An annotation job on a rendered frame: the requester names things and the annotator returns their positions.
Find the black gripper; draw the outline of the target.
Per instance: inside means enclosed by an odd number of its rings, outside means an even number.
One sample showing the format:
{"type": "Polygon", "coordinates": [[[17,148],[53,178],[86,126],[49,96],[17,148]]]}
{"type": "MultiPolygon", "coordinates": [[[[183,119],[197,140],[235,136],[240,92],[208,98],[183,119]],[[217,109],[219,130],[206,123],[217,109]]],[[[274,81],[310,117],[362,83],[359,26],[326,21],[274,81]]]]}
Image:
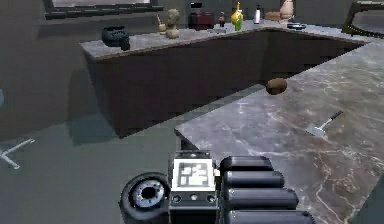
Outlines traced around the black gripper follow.
{"type": "Polygon", "coordinates": [[[120,195],[124,224],[168,224],[169,193],[163,173],[146,172],[132,178],[120,195]]]}

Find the dark marble kitchen counter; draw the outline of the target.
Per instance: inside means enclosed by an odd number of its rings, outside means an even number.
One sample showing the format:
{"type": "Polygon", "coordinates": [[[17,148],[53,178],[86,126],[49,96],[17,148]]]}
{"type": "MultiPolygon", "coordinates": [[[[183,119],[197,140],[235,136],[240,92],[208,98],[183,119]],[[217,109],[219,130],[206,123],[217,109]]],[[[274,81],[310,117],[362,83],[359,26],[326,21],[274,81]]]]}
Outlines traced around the dark marble kitchen counter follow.
{"type": "Polygon", "coordinates": [[[266,156],[317,224],[352,224],[384,175],[384,39],[266,21],[225,34],[134,35],[130,49],[82,44],[99,107],[120,137],[195,111],[188,148],[266,156]],[[287,89],[266,91],[283,78],[287,89]],[[338,111],[323,137],[305,131],[338,111]]]}

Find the black kettle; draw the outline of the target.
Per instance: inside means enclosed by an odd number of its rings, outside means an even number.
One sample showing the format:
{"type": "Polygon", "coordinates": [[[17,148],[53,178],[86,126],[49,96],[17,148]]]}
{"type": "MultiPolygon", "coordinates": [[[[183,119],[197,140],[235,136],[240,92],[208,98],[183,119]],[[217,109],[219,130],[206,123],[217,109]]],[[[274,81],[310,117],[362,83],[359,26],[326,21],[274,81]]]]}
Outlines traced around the black kettle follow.
{"type": "Polygon", "coordinates": [[[110,26],[102,30],[102,41],[108,47],[120,47],[123,51],[130,49],[129,34],[124,26],[110,26]]]}

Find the small tan cup with spoon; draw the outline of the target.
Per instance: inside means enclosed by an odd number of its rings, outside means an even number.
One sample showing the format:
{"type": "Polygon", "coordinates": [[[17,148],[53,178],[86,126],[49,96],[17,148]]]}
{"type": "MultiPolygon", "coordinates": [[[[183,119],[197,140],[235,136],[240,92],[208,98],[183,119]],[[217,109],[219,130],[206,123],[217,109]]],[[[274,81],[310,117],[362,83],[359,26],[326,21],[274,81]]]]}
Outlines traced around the small tan cup with spoon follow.
{"type": "Polygon", "coordinates": [[[158,26],[158,28],[159,28],[159,33],[160,33],[161,35],[165,35],[165,33],[166,33],[166,29],[167,29],[167,28],[166,28],[166,24],[164,24],[164,23],[161,22],[159,15],[156,15],[156,17],[157,17],[157,20],[158,20],[158,23],[159,23],[159,26],[158,26]]]}

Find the beige bust statue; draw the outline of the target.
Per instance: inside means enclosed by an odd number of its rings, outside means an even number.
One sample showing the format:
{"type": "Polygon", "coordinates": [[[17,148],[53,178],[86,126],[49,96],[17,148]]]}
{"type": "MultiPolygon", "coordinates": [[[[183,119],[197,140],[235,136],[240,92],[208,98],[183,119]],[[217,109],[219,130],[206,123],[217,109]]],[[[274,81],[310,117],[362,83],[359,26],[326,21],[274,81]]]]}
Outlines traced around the beige bust statue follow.
{"type": "Polygon", "coordinates": [[[180,14],[177,9],[169,9],[168,12],[168,19],[167,19],[167,30],[166,30],[166,37],[168,39],[176,39],[179,37],[179,30],[177,29],[176,25],[177,22],[180,19],[180,14]]]}

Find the dark red toaster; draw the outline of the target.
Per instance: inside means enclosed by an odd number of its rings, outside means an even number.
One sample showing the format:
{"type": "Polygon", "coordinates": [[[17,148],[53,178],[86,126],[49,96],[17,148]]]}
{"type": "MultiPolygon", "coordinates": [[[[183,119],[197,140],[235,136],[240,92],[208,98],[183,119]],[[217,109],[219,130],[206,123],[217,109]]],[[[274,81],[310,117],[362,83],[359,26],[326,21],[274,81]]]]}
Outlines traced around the dark red toaster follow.
{"type": "Polygon", "coordinates": [[[188,15],[188,28],[206,30],[214,27],[215,20],[212,12],[191,12],[188,15]]]}

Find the dark framed window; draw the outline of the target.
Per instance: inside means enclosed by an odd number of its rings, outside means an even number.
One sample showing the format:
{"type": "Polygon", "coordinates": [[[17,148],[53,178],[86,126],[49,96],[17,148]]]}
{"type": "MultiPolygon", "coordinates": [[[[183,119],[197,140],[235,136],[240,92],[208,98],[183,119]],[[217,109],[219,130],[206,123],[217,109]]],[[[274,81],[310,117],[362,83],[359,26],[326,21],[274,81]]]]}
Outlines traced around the dark framed window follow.
{"type": "Polygon", "coordinates": [[[47,20],[159,12],[158,0],[42,0],[47,20]]]}

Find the yellow green spray bottle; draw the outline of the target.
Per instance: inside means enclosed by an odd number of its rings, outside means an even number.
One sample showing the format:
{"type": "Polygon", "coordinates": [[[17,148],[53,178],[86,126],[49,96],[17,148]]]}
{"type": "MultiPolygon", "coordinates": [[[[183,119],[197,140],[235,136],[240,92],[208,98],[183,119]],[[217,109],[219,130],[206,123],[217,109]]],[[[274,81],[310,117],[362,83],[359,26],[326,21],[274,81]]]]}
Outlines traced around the yellow green spray bottle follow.
{"type": "Polygon", "coordinates": [[[235,31],[240,31],[242,28],[242,22],[243,22],[243,13],[240,9],[240,3],[236,4],[236,10],[231,15],[231,23],[234,26],[235,31]]]}

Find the beige ceramic vase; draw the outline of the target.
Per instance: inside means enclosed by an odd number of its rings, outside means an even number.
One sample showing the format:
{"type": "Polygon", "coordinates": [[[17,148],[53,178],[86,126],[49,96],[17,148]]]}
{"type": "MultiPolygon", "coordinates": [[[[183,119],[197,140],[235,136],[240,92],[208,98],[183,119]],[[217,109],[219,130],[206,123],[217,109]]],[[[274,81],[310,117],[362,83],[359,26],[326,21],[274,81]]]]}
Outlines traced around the beige ceramic vase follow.
{"type": "Polygon", "coordinates": [[[282,20],[289,20],[294,16],[294,1],[284,0],[280,8],[280,18],[282,20]]]}

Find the black framed sink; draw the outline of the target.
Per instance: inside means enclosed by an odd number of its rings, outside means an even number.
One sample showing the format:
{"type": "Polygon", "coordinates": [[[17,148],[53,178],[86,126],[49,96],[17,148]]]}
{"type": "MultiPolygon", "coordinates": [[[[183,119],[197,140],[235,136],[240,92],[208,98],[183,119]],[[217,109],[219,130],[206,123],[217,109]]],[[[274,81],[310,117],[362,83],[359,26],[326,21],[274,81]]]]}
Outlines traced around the black framed sink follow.
{"type": "Polygon", "coordinates": [[[384,39],[384,1],[353,1],[342,32],[384,39]]]}

